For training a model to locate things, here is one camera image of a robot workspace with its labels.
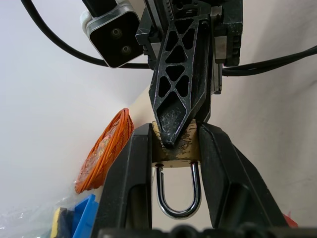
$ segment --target camera lens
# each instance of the camera lens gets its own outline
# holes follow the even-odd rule
[[[114,39],[119,39],[121,38],[122,36],[122,31],[121,29],[119,28],[114,28],[112,31],[111,31],[111,37],[114,38]]]
[[[130,46],[124,46],[122,47],[121,49],[121,53],[124,55],[124,56],[128,56],[129,54],[131,54],[132,52],[132,49]]]

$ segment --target orange basket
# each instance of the orange basket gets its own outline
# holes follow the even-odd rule
[[[110,166],[127,143],[133,129],[129,109],[124,108],[115,115],[91,149],[75,184],[77,193],[104,184]]]

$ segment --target blue plastic object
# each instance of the blue plastic object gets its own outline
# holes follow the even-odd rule
[[[72,225],[73,238],[88,238],[93,229],[99,204],[95,202],[96,196],[91,194],[75,206]]]

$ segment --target woven basket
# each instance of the woven basket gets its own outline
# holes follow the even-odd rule
[[[104,184],[110,166],[127,143],[133,129],[129,110],[124,108],[112,119],[91,149],[75,185],[77,193]]]

